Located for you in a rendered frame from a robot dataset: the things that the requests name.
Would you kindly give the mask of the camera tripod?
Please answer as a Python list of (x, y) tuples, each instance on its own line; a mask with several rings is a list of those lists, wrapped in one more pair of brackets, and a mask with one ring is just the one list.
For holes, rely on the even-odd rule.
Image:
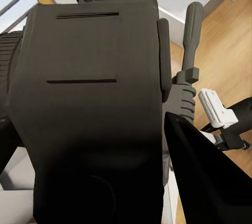
[[(200, 2), (192, 2), (188, 5), (185, 17), (183, 47), (184, 56), (182, 70), (172, 78), (172, 87), (167, 102), (163, 103), (163, 185), (164, 205), (162, 214), (162, 224), (175, 224), (177, 201), (179, 189), (177, 188), (174, 170), (168, 150), (166, 136), (164, 133), (165, 113), (170, 112), (186, 118), (194, 124), (196, 89), (192, 84), (199, 79), (200, 69), (194, 67), (195, 50), (200, 42), (203, 5)], [(223, 142), (220, 136), (201, 131), (214, 145)], [(245, 147), (243, 150), (252, 149), (246, 140), (243, 140)]]

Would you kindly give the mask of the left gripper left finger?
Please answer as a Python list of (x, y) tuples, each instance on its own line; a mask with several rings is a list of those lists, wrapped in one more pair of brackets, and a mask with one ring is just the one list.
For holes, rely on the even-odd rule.
[(0, 174), (3, 172), (10, 158), (14, 154), (21, 138), (10, 117), (0, 118)]

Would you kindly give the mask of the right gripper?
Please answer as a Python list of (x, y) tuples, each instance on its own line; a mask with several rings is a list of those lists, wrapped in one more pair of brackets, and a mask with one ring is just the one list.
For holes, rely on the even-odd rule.
[(216, 146), (223, 151), (238, 150), (244, 148), (245, 144), (240, 138), (240, 134), (252, 130), (252, 106), (248, 98), (230, 106), (227, 109), (233, 110), (238, 122), (230, 125), (228, 128), (215, 128), (210, 123), (207, 124), (201, 131), (211, 133), (220, 130), (223, 142), (216, 144)]

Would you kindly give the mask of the digital camera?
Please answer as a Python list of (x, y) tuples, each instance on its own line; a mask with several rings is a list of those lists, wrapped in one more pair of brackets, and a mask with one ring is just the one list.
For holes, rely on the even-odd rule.
[(37, 224), (162, 224), (171, 87), (157, 0), (38, 4), (0, 34), (0, 118), (35, 170)]

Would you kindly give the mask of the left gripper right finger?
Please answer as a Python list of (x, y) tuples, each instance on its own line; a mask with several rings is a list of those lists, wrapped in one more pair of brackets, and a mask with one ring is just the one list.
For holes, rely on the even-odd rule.
[(252, 178), (186, 118), (164, 133), (186, 224), (252, 224)]

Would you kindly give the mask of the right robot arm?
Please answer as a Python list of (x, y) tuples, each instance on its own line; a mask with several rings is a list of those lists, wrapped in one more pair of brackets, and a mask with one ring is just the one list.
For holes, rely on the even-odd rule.
[(202, 88), (198, 98), (210, 121), (201, 131), (211, 133), (220, 130), (223, 142), (216, 146), (223, 151), (238, 150), (245, 144), (240, 134), (252, 130), (252, 97), (225, 109), (217, 93), (210, 89)]

